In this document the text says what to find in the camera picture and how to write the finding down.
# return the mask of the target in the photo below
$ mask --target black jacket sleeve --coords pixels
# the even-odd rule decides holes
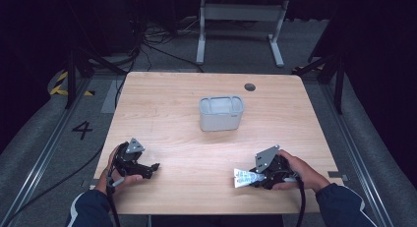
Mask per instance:
[[[107,196],[97,190],[76,197],[71,205],[66,226],[113,226]]]
[[[344,186],[330,184],[316,193],[316,200],[328,227],[376,226],[364,213],[362,198]]]

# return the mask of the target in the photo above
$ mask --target wooden table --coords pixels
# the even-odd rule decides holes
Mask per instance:
[[[247,91],[244,85],[255,85]],[[245,104],[234,131],[203,132],[199,101],[239,95]],[[275,144],[328,178],[337,171],[303,83],[296,76],[130,73],[94,178],[115,146],[136,138],[147,150],[139,163],[160,163],[150,180],[116,197],[121,214],[298,213],[300,193],[234,188],[233,168],[252,169],[255,154]],[[331,182],[342,184],[340,179]],[[307,212],[318,212],[307,191]]]

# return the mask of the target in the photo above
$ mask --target cable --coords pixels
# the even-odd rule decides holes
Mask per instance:
[[[105,188],[107,192],[107,200],[110,204],[111,211],[113,212],[114,222],[116,222],[117,227],[120,227],[120,220],[119,220],[119,215],[117,214],[116,205],[114,204],[113,193],[114,193],[115,188],[112,186],[114,181],[111,178],[111,175],[113,174],[113,171],[114,171],[114,161],[116,160],[117,155],[119,154],[119,150],[120,150],[120,145],[117,147],[117,150],[113,155],[113,159],[111,160],[110,170],[107,172],[107,182],[106,182],[106,188]]]
[[[298,221],[297,221],[297,227],[301,226],[301,223],[303,222],[304,217],[304,211],[306,210],[306,193],[304,191],[304,182],[301,180],[299,176],[295,178],[298,183],[298,188],[300,189],[301,194],[301,209],[300,209],[300,215],[298,215]]]
[[[77,173],[79,173],[81,170],[83,170],[87,165],[89,165],[103,150],[104,145],[101,146],[101,148],[95,153],[95,155],[90,158],[82,167],[80,167],[78,170],[76,170],[75,172],[71,173],[70,175],[68,175],[67,177],[65,177],[64,179],[62,179],[61,181],[59,181],[58,183],[56,183],[55,185],[51,186],[50,188],[48,188],[47,190],[43,191],[42,193],[40,193],[38,196],[34,197],[33,199],[31,199],[30,201],[28,201],[28,203],[26,203],[24,206],[22,206],[21,208],[19,208],[12,216],[10,216],[10,218],[5,222],[5,227],[7,227],[10,222],[13,220],[13,218],[15,218],[19,213],[21,213],[25,208],[27,208],[28,206],[30,206],[31,204],[33,204],[35,201],[37,201],[38,199],[40,199],[42,196],[46,195],[47,193],[51,192],[53,189],[55,189],[56,187],[58,187],[59,185],[61,185],[62,183],[64,183],[65,181],[67,181],[68,179],[70,179],[71,177],[73,177],[74,175],[76,175]]]
[[[127,72],[127,74],[129,74],[130,72],[132,72],[132,69],[133,69],[133,66],[135,65],[135,62],[136,62],[136,58],[134,58],[134,59],[133,59],[132,64],[131,64],[131,66],[130,66],[130,68],[129,68],[128,72]],[[126,78],[127,78],[127,77],[125,76],[125,78],[123,79],[122,84],[120,84],[120,86],[117,88],[117,91],[116,91],[116,96],[114,97],[114,108],[116,108],[116,107],[117,107],[117,101],[118,101],[118,98],[119,98],[120,89],[121,89],[121,88],[123,87],[123,85],[125,84]]]
[[[190,61],[190,60],[187,60],[187,59],[183,59],[183,58],[180,58],[180,57],[174,56],[174,55],[172,55],[172,54],[170,54],[170,53],[167,53],[167,52],[164,52],[164,51],[162,51],[162,50],[159,50],[159,49],[157,49],[157,48],[155,48],[155,47],[152,47],[152,46],[148,45],[147,43],[144,43],[144,45],[145,45],[145,46],[147,46],[148,48],[154,49],[154,50],[156,50],[156,51],[158,51],[158,52],[160,52],[160,53],[163,53],[163,54],[166,54],[166,55],[171,56],[171,57],[173,57],[173,58],[176,58],[176,59],[178,59],[178,60],[181,60],[181,61],[184,61],[184,62],[190,63],[190,64],[194,65],[195,67],[197,67],[200,73],[204,73],[203,69],[202,69],[202,68],[201,68],[198,64],[196,64],[196,63],[194,63],[194,62],[192,62],[192,61]]]

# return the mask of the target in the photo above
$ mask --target gray carpet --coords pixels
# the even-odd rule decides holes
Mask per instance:
[[[241,28],[229,23],[211,24],[207,29],[205,63],[201,68],[205,73],[290,74],[294,67],[308,64],[307,58],[326,24],[327,22],[315,21],[284,23],[278,39],[284,68],[276,68],[266,40],[267,34],[273,29],[271,24],[257,23],[251,28]],[[197,43],[198,35],[191,32],[165,44],[153,46],[194,62]],[[172,58],[146,46],[142,48],[143,52],[137,58],[134,71],[198,71],[191,63]],[[49,89],[54,85],[58,75],[52,79]],[[345,185],[363,197],[368,214],[377,221],[376,213],[369,205],[369,199],[346,151],[347,145],[331,116],[332,106],[326,102],[323,87],[314,81],[314,76],[315,73],[311,73],[303,77],[305,87],[337,167],[342,174],[349,177]],[[82,96],[74,108],[32,197],[77,170],[100,149],[112,120],[116,87],[122,80],[122,77],[117,77],[108,70],[97,71],[88,87],[88,90],[95,91],[95,95]],[[65,104],[66,96],[52,95],[49,102],[33,115],[1,154],[0,216],[6,215],[18,195],[61,115],[65,113]],[[416,191],[390,157],[348,81],[345,82],[343,90],[342,109],[343,119],[375,181],[393,226],[417,226]],[[92,131],[86,133],[81,140],[82,133],[73,132],[73,129],[85,121],[89,122]],[[97,161],[98,157],[74,177],[28,206],[16,218],[15,226],[62,226],[74,197],[87,189],[82,183],[90,181]],[[285,225],[295,226],[297,217],[296,214],[284,215]],[[146,219],[145,216],[121,216],[123,226],[146,226]],[[306,214],[303,226],[319,227],[325,224],[321,216],[315,213]]]

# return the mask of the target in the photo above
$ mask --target hand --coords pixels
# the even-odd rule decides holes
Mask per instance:
[[[312,189],[315,193],[317,193],[319,190],[330,184],[330,182],[323,175],[319,174],[304,160],[291,155],[285,150],[279,150],[277,154],[286,158],[290,168],[300,175],[302,181],[304,182],[304,189]],[[286,182],[275,184],[272,189],[289,190],[297,187],[297,183]]]
[[[107,174],[108,171],[111,168],[111,163],[113,161],[113,157],[117,152],[119,146],[116,146],[113,151],[111,152],[110,156],[108,157],[108,163],[107,163],[107,167],[103,170],[103,172],[101,173],[101,176],[98,180],[97,185],[95,186],[95,190],[99,190],[102,193],[104,193],[105,195],[107,195],[106,192],[106,186],[107,186]],[[119,174],[119,172],[117,171],[117,169],[114,169],[113,173],[111,174],[111,178],[114,181],[118,181],[120,178],[122,178],[122,176]],[[116,194],[120,192],[120,190],[122,190],[124,187],[126,186],[132,186],[135,184],[138,184],[139,182],[141,182],[144,178],[141,175],[132,175],[132,176],[126,176],[125,180],[116,187]]]

